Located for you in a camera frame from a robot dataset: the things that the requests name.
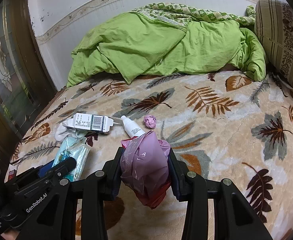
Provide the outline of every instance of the metal screw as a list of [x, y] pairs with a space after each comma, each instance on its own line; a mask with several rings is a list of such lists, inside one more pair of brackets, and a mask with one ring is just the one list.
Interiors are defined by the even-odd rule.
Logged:
[[95, 176], [97, 176], [97, 177], [102, 177], [103, 175], [104, 175], [104, 171], [97, 171], [95, 173]]
[[194, 171], [189, 171], [187, 173], [187, 175], [190, 177], [190, 178], [194, 178], [196, 176], [196, 173]]
[[232, 181], [230, 179], [224, 179], [223, 183], [227, 186], [230, 186], [232, 184]]
[[62, 185], [62, 186], [65, 186], [68, 183], [69, 183], [69, 180], [68, 179], [62, 179], [62, 180], [60, 180], [60, 185]]

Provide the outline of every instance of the stained glass window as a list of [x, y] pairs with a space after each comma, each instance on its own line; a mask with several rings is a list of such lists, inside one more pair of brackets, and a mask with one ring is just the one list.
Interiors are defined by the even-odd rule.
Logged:
[[0, 4], [0, 112], [21, 137], [36, 118], [38, 106], [15, 48], [9, 0], [3, 0]]

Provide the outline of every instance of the bed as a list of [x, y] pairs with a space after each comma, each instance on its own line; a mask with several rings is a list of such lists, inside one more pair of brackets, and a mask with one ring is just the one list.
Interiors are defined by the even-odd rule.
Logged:
[[[240, 70], [139, 75], [130, 85], [119, 74], [94, 75], [67, 88], [52, 103], [26, 133], [11, 161], [29, 157], [9, 170], [17, 169], [19, 174], [53, 160], [60, 146], [55, 132], [77, 112], [124, 114], [141, 127], [146, 114], [156, 116], [157, 137], [170, 143], [189, 170], [217, 181], [230, 178], [274, 240], [285, 239], [292, 231], [293, 88], [276, 72], [268, 71], [258, 82]], [[113, 159], [120, 141], [128, 138], [120, 125], [108, 135], [86, 137], [91, 150], [83, 179]], [[105, 211], [109, 239], [181, 239], [186, 203], [176, 201], [168, 189], [163, 202], [151, 210], [122, 185], [116, 200], [105, 202]], [[213, 219], [211, 203], [209, 239], [213, 239]], [[79, 239], [80, 221], [81, 202], [76, 222]]]

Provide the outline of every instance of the barcode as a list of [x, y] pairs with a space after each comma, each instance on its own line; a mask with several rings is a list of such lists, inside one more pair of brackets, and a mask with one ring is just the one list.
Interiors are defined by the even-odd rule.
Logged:
[[102, 131], [102, 123], [103, 123], [103, 116], [94, 115], [91, 130], [99, 130]]

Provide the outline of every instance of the blue packaging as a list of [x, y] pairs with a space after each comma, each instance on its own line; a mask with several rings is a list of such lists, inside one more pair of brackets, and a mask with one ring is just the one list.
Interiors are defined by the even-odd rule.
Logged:
[[75, 169], [64, 176], [65, 179], [69, 179], [71, 182], [80, 179], [83, 168], [85, 166], [85, 161], [90, 151], [89, 146], [84, 143], [85, 140], [85, 137], [79, 139], [67, 136], [55, 156], [52, 167], [68, 157], [73, 157], [77, 161]]

